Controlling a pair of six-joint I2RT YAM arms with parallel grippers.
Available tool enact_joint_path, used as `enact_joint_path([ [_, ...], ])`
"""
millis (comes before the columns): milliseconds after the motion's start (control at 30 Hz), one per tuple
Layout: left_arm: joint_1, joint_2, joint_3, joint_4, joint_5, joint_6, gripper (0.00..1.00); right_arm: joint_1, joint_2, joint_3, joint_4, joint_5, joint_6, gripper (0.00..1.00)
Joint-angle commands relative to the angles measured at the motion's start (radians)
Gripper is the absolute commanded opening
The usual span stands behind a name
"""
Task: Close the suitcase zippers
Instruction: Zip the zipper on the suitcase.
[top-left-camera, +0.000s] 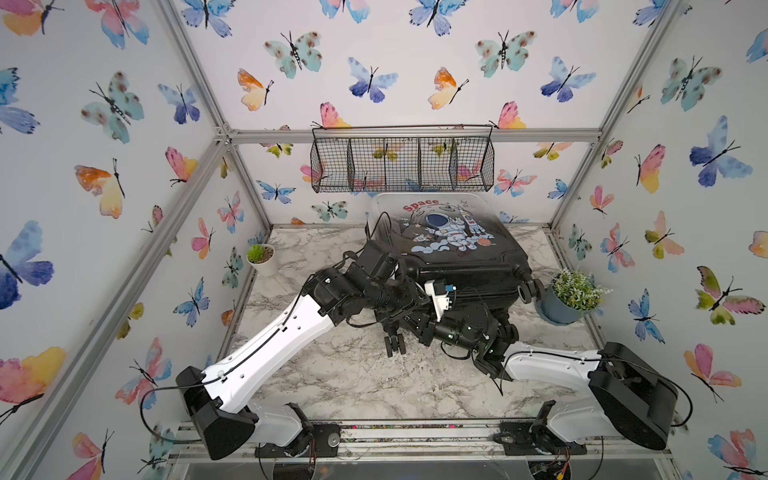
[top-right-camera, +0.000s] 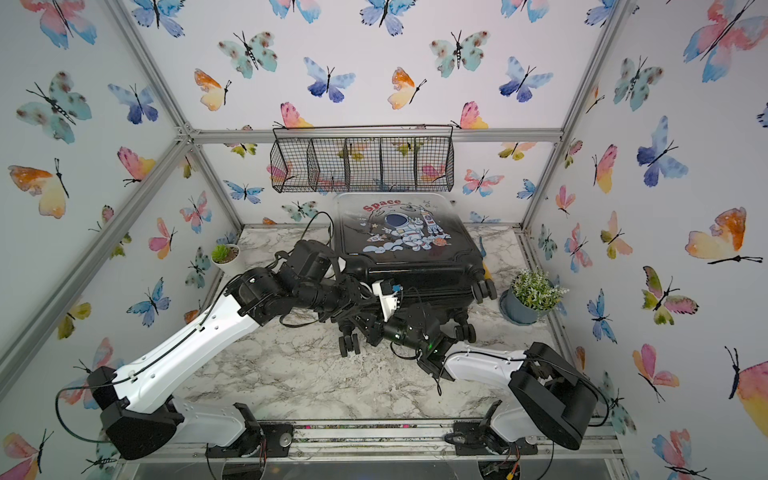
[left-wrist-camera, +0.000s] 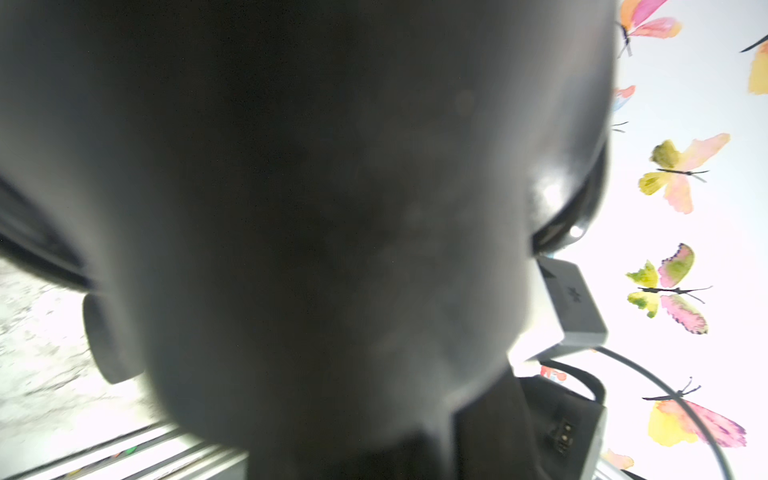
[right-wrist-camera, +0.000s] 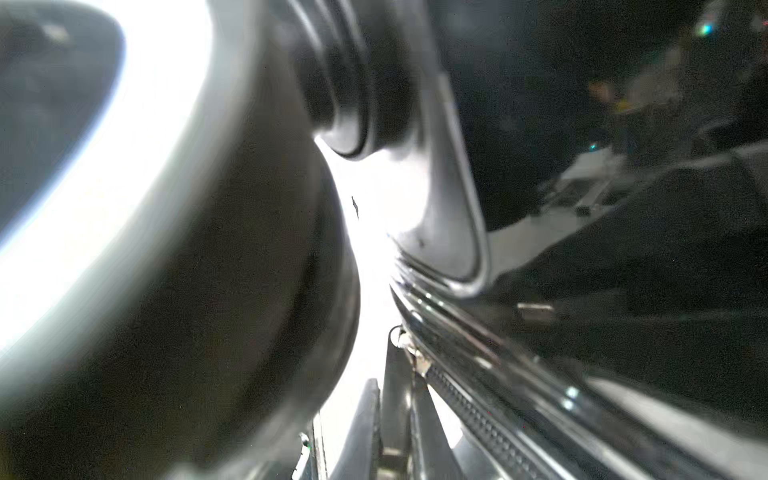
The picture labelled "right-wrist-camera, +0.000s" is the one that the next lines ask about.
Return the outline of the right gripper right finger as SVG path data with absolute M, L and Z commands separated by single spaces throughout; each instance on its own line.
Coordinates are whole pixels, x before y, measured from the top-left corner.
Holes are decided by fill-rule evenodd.
M 411 392 L 412 478 L 464 479 L 449 446 L 426 381 L 415 374 Z

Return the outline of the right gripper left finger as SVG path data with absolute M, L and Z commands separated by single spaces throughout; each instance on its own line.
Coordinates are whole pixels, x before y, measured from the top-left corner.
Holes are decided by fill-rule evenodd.
M 376 479 L 380 456 L 380 389 L 375 379 L 369 379 L 363 387 L 344 447 L 330 478 Z

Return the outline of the silver zipper pull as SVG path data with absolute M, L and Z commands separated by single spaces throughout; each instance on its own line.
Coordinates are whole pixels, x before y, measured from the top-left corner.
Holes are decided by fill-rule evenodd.
M 388 333 L 381 393 L 380 470 L 392 479 L 413 479 L 410 429 L 413 370 L 409 352 L 400 346 L 403 335 L 400 326 Z

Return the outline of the black white space suitcase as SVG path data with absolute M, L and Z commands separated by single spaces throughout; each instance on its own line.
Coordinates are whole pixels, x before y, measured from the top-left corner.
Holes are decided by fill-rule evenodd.
M 5 1 L 1 475 L 767 475 L 763 1 Z

